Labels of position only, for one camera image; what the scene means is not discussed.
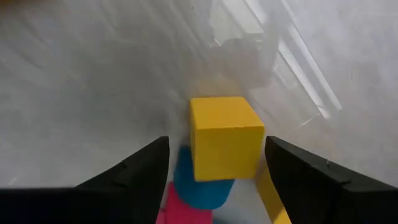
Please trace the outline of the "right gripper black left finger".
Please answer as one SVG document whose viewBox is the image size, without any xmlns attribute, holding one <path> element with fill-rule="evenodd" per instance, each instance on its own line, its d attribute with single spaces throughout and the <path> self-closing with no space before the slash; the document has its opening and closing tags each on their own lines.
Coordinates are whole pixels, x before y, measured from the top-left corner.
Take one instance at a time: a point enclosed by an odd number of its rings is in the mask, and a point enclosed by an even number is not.
<svg viewBox="0 0 398 224">
<path fill-rule="evenodd" d="M 75 187 L 1 189 L 1 223 L 155 223 L 169 156 L 161 136 Z"/>
</svg>

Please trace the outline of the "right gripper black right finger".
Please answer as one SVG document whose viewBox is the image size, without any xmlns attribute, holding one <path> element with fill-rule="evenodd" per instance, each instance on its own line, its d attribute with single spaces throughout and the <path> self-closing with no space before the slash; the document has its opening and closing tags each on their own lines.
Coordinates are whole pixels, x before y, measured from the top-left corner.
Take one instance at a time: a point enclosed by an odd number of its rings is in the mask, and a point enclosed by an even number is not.
<svg viewBox="0 0 398 224">
<path fill-rule="evenodd" d="M 397 188 L 276 136 L 266 138 L 264 152 L 293 223 L 397 223 Z"/>
</svg>

